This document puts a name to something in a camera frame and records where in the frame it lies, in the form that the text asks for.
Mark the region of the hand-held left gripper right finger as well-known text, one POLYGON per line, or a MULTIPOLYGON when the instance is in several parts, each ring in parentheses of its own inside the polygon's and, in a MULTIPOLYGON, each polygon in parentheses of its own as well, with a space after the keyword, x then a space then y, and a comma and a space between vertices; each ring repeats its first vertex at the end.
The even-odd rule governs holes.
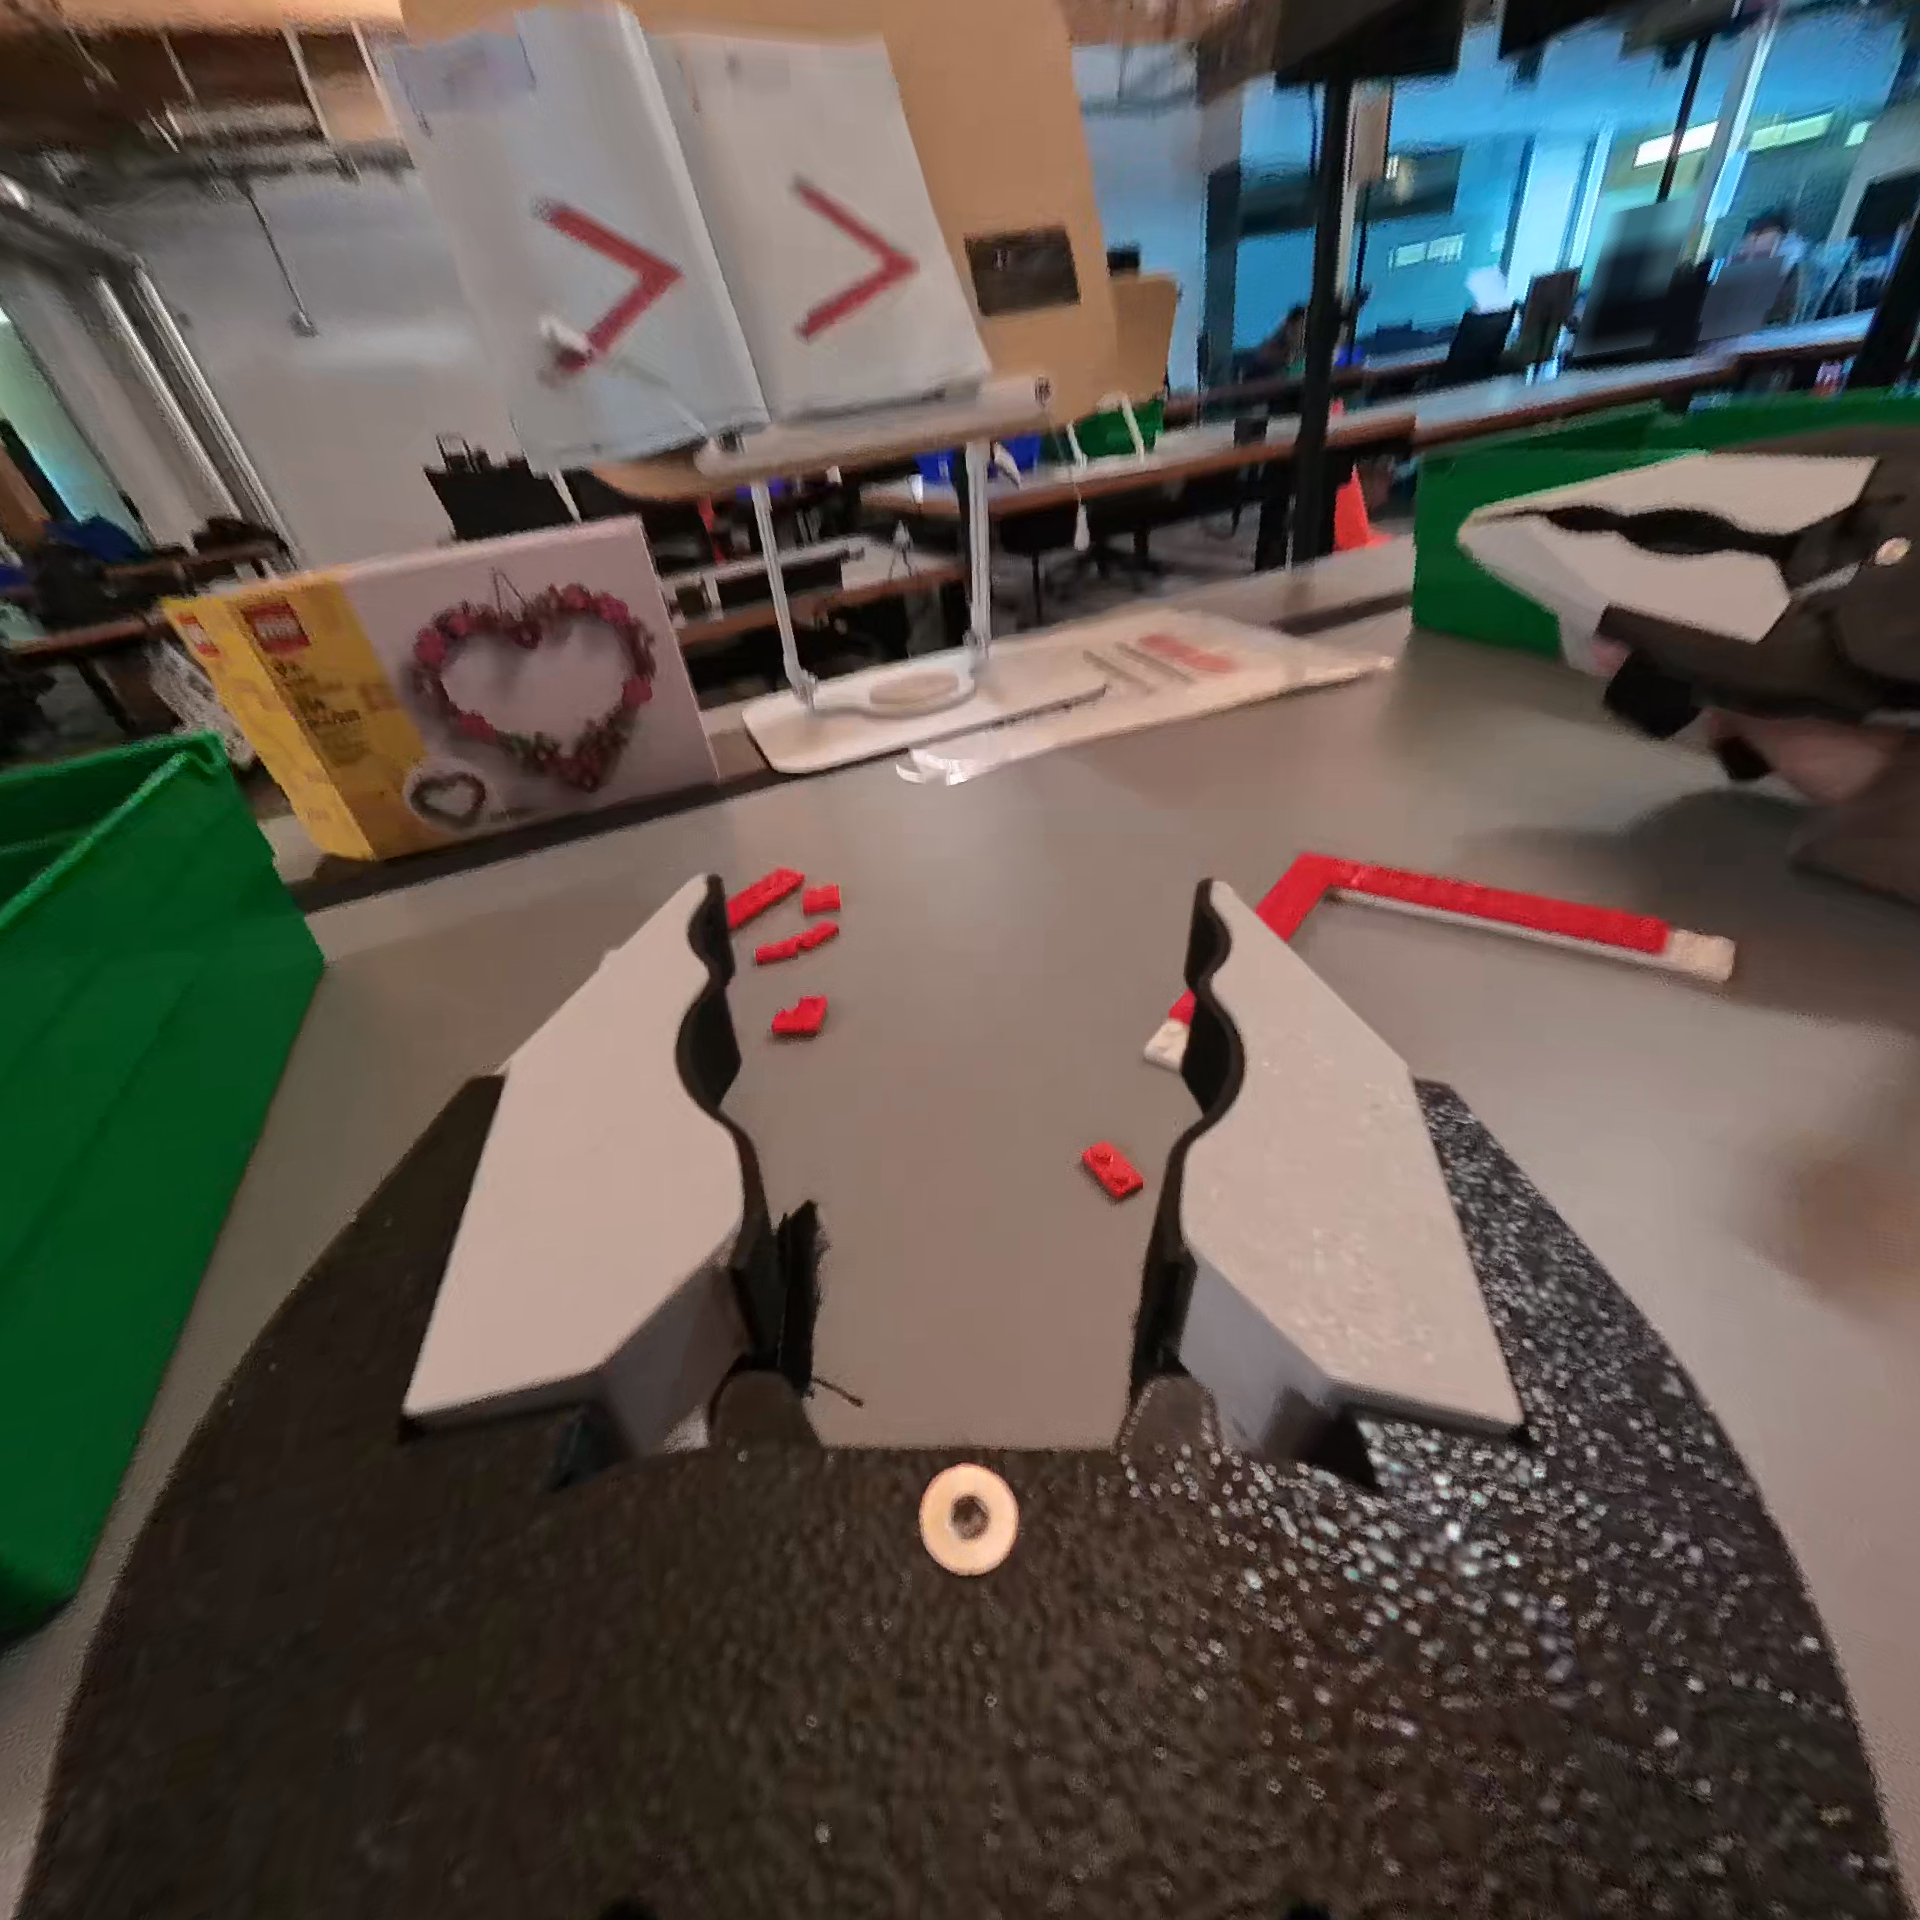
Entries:
POLYGON ((1190 1380, 1264 1456, 1358 1419, 1521 1437, 1409 1067, 1224 880, 1193 889, 1184 986, 1193 1115, 1145 1244, 1134 1409, 1190 1380))

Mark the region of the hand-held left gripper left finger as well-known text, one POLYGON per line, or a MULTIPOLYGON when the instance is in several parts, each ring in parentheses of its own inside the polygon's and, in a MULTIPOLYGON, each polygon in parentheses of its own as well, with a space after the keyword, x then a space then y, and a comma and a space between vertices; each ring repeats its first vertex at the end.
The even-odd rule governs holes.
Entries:
POLYGON ((408 1427, 595 1409, 647 1456, 737 1377, 808 1394, 819 1218, 772 1220, 726 1113, 734 973, 724 882, 697 874, 502 1064, 408 1427))

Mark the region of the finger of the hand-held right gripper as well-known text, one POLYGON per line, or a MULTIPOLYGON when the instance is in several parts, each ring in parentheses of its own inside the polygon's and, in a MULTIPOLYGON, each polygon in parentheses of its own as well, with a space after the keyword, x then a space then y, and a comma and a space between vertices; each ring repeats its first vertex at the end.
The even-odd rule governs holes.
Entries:
POLYGON ((1609 611, 1660 618, 1715 637, 1755 643, 1825 562, 1825 536, 1716 529, 1657 537, 1598 523, 1473 523, 1468 553, 1547 615, 1553 652, 1574 671, 1603 671, 1622 645, 1600 634, 1609 611))
POLYGON ((1615 519, 1695 513, 1747 533, 1801 536, 1815 522, 1852 511, 1878 461, 1877 452, 1689 452, 1487 503, 1460 523, 1457 544, 1477 546, 1497 525, 1543 522, 1563 511, 1598 511, 1615 519))

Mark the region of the red and white lego frame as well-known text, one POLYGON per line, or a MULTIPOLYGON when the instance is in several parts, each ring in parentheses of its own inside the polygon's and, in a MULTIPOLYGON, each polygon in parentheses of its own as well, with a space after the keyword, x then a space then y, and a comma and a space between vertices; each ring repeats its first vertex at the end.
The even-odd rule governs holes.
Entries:
POLYGON ((1733 981, 1736 972, 1736 945, 1720 935, 1612 905, 1387 869, 1340 856, 1299 856, 1260 899, 1255 917, 1287 945, 1312 913, 1327 904, 1492 931, 1501 937, 1603 956, 1715 988, 1733 981))

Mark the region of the green plastic bin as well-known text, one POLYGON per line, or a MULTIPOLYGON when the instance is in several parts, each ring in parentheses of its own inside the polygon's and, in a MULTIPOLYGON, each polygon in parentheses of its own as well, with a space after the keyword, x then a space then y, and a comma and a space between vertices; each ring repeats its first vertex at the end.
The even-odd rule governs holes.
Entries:
POLYGON ((217 736, 4 776, 4 1643, 84 1583, 321 972, 217 736))
POLYGON ((1457 546, 1477 511, 1701 451, 1765 441, 1806 449, 1840 427, 1918 427, 1916 392, 1841 392, 1712 400, 1671 409, 1657 400, 1613 405, 1567 420, 1478 435, 1419 455, 1413 519, 1413 623, 1452 637, 1527 657, 1556 657, 1552 613, 1499 584, 1457 546))

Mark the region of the white and yellow lego box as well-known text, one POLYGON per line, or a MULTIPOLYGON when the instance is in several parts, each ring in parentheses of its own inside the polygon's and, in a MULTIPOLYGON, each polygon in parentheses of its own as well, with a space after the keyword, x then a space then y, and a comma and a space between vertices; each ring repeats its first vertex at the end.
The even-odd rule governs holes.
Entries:
POLYGON ((718 781, 635 519, 160 602, 311 844, 449 848, 718 781))

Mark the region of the long background desk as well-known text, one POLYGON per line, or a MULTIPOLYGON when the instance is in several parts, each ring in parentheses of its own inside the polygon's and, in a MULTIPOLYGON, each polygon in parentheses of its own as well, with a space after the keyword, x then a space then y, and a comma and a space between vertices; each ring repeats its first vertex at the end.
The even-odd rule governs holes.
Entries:
MULTIPOLYGON (((1327 452, 1356 457, 1372 451, 1441 449, 1497 436, 1525 425, 1603 413, 1633 400, 1667 400, 1715 392, 1775 369, 1846 363, 1864 345, 1870 316, 1772 327, 1715 344, 1681 359, 1619 369, 1576 369, 1559 376, 1499 376, 1439 393, 1340 405, 1327 420, 1327 452)), ((1267 469, 1288 469, 1299 420, 1293 416, 1237 416, 1176 425, 1145 455, 1110 455, 1085 466, 1040 464, 1012 484, 990 480, 995 533, 1036 517, 1169 522, 1185 513, 1223 514, 1260 489, 1267 469)))

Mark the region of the black pole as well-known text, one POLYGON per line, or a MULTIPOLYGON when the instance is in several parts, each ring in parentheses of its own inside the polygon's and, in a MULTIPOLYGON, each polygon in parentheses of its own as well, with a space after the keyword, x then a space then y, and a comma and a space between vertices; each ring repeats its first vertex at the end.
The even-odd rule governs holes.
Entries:
POLYGON ((1302 347, 1302 386, 1291 457, 1288 561, 1320 561, 1331 544, 1327 425, 1342 312, 1342 225, 1352 160, 1352 81, 1324 84, 1315 169, 1312 285, 1302 347))

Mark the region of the clear plastic bag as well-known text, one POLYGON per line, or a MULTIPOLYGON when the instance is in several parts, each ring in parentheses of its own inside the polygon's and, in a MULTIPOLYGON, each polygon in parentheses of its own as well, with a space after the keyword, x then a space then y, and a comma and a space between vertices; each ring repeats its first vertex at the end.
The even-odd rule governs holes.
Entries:
POLYGON ((1356 683, 1396 666, 1408 635, 1405 607, 1315 631, 1199 613, 1102 615, 996 657, 999 666, 1084 666, 1094 696, 923 743, 895 761, 895 772, 909 785, 967 785, 1113 736, 1356 683))

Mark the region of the white book stand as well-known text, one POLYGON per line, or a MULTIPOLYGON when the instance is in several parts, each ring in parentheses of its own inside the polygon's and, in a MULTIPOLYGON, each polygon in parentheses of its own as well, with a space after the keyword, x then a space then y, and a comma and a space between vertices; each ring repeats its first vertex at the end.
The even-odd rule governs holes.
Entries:
POLYGON ((991 647, 990 452, 1003 436, 1043 429, 1049 405, 1044 372, 991 376, 964 395, 869 407, 822 424, 766 425, 750 436, 709 439, 695 449, 689 459, 702 477, 747 488, 755 505, 787 691, 750 703, 740 722, 772 772, 812 777, 1103 697, 1109 685, 1097 664, 1046 647, 991 647), (888 461, 934 445, 956 445, 964 457, 961 643, 838 680, 814 674, 800 659, 783 589, 771 480, 888 461))

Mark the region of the open instruction booklet on stand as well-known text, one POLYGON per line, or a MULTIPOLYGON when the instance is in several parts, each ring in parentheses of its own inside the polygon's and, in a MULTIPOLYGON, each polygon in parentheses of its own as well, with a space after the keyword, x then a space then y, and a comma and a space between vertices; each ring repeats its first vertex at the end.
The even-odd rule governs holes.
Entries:
MULTIPOLYGON (((584 4, 405 4, 400 41, 486 29, 524 10, 584 4)), ((877 39, 971 300, 995 376, 1044 372, 1049 425, 1158 386, 1158 363, 1123 340, 1072 50, 1059 4, 621 4, 649 33, 791 41, 877 39)), ((639 497, 692 492, 695 449, 652 464, 639 497)))

